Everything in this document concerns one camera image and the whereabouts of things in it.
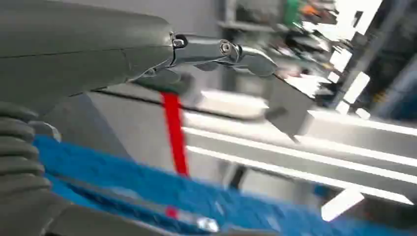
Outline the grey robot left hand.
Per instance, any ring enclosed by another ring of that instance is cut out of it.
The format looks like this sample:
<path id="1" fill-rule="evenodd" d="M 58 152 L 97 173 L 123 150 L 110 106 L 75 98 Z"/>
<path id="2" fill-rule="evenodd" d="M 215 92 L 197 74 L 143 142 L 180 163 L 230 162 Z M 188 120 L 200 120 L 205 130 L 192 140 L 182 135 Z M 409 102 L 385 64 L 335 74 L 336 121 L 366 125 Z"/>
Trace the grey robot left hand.
<path id="1" fill-rule="evenodd" d="M 246 68 L 269 77 L 276 63 L 225 39 L 179 34 L 163 18 L 52 0 L 0 3 L 0 100 L 33 111 L 66 97 L 134 83 L 181 94 L 175 70 Z"/>

